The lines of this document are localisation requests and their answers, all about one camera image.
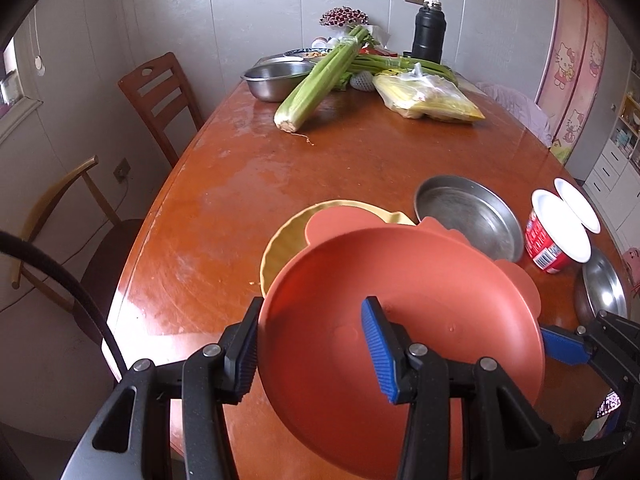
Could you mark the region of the pink child stool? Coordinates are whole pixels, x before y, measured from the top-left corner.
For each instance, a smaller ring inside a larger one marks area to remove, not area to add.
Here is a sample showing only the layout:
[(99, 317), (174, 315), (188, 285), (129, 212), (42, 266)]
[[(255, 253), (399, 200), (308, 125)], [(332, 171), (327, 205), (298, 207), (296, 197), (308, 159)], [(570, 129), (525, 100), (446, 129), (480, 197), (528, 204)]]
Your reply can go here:
[(623, 262), (631, 280), (631, 284), (638, 286), (640, 283), (640, 249), (631, 247), (623, 253)]

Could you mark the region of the orange bear-ear plastic plate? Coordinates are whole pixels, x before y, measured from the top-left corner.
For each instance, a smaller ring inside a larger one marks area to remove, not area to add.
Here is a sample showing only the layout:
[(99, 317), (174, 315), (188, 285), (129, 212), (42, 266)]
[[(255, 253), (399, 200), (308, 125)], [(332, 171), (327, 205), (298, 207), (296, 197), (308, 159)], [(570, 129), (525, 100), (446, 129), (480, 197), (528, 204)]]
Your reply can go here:
[(259, 317), (258, 367), (279, 418), (351, 474), (390, 479), (400, 462), (418, 347), (489, 358), (536, 401), (544, 344), (536, 286), (459, 232), (388, 222), (355, 206), (296, 214), (274, 237), (288, 261)]

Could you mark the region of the pink cloth on chair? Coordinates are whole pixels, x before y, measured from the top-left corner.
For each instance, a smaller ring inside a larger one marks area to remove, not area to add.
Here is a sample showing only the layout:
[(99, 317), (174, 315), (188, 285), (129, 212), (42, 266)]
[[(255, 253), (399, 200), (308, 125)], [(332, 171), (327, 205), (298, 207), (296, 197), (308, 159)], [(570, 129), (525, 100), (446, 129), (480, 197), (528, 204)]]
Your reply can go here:
[(547, 114), (528, 96), (502, 84), (478, 82), (477, 88), (502, 106), (526, 127), (547, 148), (552, 144), (552, 132)]

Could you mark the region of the black thermos bottle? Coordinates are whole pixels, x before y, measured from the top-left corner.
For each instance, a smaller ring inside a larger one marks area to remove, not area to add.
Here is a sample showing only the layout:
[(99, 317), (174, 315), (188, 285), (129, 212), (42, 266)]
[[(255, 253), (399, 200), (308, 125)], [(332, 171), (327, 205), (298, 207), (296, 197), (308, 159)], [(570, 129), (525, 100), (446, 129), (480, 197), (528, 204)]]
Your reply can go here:
[(411, 56), (440, 63), (446, 26), (442, 3), (439, 0), (424, 0), (414, 22)]

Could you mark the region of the steel mixing bowl far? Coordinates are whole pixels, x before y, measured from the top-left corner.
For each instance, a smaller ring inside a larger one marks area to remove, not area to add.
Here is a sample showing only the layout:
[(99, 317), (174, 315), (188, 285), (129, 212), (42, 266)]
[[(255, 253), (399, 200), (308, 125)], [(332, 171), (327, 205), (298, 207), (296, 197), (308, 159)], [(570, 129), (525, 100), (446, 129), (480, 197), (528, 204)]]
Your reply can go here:
[(275, 58), (250, 68), (242, 79), (258, 101), (281, 103), (313, 68), (311, 62), (302, 58)]

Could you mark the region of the yellow shell-shaped plate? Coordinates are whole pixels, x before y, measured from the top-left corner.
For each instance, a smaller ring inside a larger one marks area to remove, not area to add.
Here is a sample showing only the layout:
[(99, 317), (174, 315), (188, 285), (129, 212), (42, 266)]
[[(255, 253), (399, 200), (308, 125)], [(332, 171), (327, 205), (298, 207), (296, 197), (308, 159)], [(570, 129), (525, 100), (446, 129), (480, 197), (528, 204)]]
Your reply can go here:
[(405, 226), (416, 224), (402, 211), (388, 211), (359, 200), (326, 200), (313, 204), (294, 214), (270, 238), (262, 253), (259, 268), (262, 296), (267, 296), (268, 290), (280, 271), (307, 246), (305, 230), (310, 218), (320, 210), (341, 206), (369, 211), (386, 223), (404, 224)]

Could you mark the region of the yellow noodles plastic bag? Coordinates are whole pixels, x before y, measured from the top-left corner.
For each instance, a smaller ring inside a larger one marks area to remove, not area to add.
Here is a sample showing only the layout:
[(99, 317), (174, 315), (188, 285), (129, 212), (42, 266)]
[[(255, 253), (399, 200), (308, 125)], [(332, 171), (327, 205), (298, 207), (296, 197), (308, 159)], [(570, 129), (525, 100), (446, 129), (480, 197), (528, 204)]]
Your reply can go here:
[(485, 115), (450, 80), (425, 73), (419, 63), (410, 72), (373, 77), (385, 106), (403, 118), (428, 116), (442, 122), (478, 122)]

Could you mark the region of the white foam-netted fruit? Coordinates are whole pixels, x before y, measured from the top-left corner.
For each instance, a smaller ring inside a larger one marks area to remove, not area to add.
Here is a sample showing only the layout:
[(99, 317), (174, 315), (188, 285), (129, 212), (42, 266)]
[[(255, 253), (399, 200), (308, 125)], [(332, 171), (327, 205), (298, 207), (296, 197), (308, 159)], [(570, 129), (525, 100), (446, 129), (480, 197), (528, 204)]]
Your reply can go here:
[(373, 75), (366, 70), (353, 74), (349, 79), (349, 84), (352, 88), (358, 91), (375, 92)]

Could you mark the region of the celery bunch rear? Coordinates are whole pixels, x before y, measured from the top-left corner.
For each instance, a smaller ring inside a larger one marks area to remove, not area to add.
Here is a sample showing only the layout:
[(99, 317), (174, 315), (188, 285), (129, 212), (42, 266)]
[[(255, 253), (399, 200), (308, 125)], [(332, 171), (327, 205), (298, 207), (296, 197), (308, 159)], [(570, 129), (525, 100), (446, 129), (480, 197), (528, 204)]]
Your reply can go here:
[(393, 58), (392, 56), (375, 54), (358, 54), (347, 67), (346, 72), (351, 74), (369, 72), (372, 75), (376, 75), (386, 70), (393, 70), (395, 73), (405, 73), (413, 70), (416, 64), (419, 64), (422, 72), (427, 75), (439, 76), (449, 80), (453, 84), (458, 84), (456, 74), (448, 66), (427, 60), (420, 60), (420, 58), (404, 58), (403, 56)]

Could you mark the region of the stainless steel deep bowl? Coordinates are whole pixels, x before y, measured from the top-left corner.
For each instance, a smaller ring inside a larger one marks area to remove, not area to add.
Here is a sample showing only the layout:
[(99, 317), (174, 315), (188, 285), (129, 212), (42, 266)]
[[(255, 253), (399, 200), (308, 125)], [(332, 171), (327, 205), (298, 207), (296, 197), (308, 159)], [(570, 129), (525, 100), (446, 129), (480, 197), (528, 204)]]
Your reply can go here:
[(587, 326), (600, 311), (628, 318), (623, 284), (611, 261), (597, 247), (582, 265), (574, 286), (574, 307), (580, 325)]

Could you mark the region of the low wall socket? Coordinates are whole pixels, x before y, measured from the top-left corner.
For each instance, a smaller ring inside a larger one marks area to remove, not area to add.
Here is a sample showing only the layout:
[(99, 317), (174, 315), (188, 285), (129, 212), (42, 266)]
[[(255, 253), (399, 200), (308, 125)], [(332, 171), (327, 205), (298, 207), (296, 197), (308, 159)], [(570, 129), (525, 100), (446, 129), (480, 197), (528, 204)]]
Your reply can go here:
[(123, 158), (115, 167), (113, 174), (118, 183), (125, 182), (130, 173), (130, 165), (126, 158)]

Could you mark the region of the shallow steel round pan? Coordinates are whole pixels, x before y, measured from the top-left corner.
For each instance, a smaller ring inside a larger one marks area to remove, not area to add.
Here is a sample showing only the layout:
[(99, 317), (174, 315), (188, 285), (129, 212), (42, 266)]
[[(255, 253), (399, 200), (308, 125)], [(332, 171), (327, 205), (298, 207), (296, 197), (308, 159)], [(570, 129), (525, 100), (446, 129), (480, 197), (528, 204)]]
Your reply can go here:
[(460, 176), (431, 177), (418, 187), (413, 203), (420, 221), (434, 218), (459, 231), (492, 260), (521, 260), (524, 235), (518, 218), (486, 186)]

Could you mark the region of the celery bunch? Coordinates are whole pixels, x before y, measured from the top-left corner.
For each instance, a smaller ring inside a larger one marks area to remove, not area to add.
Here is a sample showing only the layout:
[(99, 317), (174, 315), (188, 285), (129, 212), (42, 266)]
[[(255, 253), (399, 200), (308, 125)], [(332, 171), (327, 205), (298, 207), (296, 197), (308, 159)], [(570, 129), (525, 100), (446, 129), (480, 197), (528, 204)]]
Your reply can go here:
[(363, 25), (357, 25), (338, 40), (337, 45), (280, 104), (273, 116), (277, 128), (287, 133), (299, 132), (370, 39), (370, 32)]
[(427, 60), (420, 60), (420, 58), (404, 58), (403, 56), (393, 58), (392, 56), (375, 54), (358, 54), (347, 67), (346, 72), (351, 74), (369, 72), (372, 75), (376, 75), (386, 70), (393, 70), (395, 73), (405, 73), (413, 70), (416, 64), (419, 64), (422, 72), (427, 75), (439, 76), (449, 80), (453, 84), (458, 84), (456, 74), (448, 66)]

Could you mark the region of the celery bunch front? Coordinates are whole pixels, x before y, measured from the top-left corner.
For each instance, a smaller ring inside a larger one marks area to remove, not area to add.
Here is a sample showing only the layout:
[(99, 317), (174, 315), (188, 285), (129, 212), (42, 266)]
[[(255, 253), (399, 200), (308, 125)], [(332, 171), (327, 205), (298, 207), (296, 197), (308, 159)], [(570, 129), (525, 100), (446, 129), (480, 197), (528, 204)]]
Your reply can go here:
[(287, 133), (299, 132), (370, 39), (370, 32), (363, 25), (357, 25), (338, 40), (337, 45), (280, 104), (273, 116), (277, 128)]

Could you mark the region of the pink hello kitty wardrobe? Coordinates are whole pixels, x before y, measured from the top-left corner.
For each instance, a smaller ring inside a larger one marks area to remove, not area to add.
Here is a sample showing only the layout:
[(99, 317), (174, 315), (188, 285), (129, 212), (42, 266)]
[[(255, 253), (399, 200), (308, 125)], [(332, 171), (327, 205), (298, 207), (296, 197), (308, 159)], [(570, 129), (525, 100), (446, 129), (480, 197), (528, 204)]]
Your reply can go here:
[(598, 0), (556, 0), (548, 64), (537, 104), (548, 116), (549, 150), (564, 164), (584, 130), (600, 84), (608, 14)]

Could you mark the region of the white shelf cabinet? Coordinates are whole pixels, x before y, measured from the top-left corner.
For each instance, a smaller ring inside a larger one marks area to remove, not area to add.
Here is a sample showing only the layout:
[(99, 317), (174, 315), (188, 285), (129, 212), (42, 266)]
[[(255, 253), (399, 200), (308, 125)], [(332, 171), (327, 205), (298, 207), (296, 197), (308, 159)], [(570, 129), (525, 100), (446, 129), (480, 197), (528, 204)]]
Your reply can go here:
[(614, 122), (585, 182), (619, 252), (639, 247), (639, 62), (631, 58)]

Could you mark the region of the patterned dish with food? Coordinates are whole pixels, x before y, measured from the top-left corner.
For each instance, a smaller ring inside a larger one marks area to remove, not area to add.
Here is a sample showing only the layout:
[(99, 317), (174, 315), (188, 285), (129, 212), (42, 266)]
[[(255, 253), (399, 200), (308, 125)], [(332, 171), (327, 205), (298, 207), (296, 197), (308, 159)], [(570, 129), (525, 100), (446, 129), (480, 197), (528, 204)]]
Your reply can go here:
[(293, 58), (303, 58), (304, 60), (318, 60), (329, 53), (326, 48), (301, 48), (288, 50), (283, 53), (284, 56), (292, 56)]

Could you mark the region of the curved-back wooden chair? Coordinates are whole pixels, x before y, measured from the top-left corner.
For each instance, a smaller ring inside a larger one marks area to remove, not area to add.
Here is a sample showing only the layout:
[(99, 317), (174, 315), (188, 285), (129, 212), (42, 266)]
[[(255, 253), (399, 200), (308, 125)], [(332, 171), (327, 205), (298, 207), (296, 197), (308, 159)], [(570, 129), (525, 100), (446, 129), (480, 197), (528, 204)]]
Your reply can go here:
[[(50, 186), (64, 177), (65, 171), (51, 156), (25, 154), (1, 159), (1, 227), (20, 234), (29, 211), (46, 194)], [(93, 273), (99, 280), (115, 286), (126, 255), (142, 218), (166, 176), (134, 166), (121, 184), (108, 186), (111, 178), (96, 166), (88, 171), (122, 220), (115, 228), (100, 211), (79, 179), (65, 193), (58, 206), (34, 240), (34, 245), (50, 255), (79, 281)], [(30, 342), (41, 340), (55, 349), (75, 349), (98, 344), (96, 326), (77, 304), (67, 311), (35, 289), (26, 278), (13, 289), (11, 273), (15, 260), (1, 258), (1, 343), (24, 349)]]

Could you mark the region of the brown wooden slat chair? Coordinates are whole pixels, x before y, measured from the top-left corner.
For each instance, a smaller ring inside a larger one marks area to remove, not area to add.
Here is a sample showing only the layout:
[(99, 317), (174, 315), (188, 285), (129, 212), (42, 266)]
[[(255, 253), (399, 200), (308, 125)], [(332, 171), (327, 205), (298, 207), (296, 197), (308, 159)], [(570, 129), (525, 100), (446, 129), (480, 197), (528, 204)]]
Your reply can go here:
[(175, 167), (179, 155), (168, 139), (167, 127), (184, 110), (189, 112), (196, 130), (205, 122), (175, 53), (167, 52), (142, 63), (122, 76), (117, 85), (149, 129), (169, 165)]

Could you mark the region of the red white instant-noodle bowl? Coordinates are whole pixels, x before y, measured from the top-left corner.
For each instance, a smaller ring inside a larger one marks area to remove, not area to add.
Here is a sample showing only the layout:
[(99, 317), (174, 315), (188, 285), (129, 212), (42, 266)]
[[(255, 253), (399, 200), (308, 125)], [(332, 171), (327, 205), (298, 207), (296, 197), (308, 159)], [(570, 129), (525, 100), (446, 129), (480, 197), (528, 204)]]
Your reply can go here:
[(586, 229), (560, 196), (546, 190), (535, 190), (532, 194), (524, 240), (535, 266), (549, 274), (591, 258)]

